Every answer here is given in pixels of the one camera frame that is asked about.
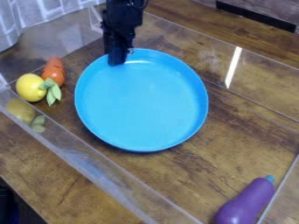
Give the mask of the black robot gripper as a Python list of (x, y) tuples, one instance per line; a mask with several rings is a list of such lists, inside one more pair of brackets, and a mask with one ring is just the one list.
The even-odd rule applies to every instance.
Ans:
[(107, 7), (101, 12), (103, 46), (112, 67), (127, 61), (136, 27), (143, 24), (144, 9), (145, 0), (107, 0)]

